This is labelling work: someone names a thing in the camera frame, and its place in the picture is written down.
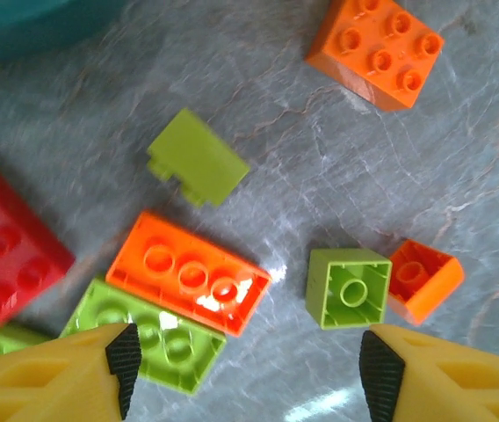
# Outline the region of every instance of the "marble surface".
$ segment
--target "marble surface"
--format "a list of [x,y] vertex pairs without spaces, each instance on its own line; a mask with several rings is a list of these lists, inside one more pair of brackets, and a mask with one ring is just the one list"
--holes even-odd
[[[143,208],[274,276],[200,392],[140,381],[128,422],[369,420],[362,330],[304,309],[312,247],[413,237],[458,256],[466,283],[420,329],[499,354],[499,0],[401,3],[447,44],[400,113],[302,61],[327,0],[135,0],[94,40],[0,66],[0,170],[79,260],[21,320],[57,335]],[[252,166],[219,208],[146,171],[184,106]]]

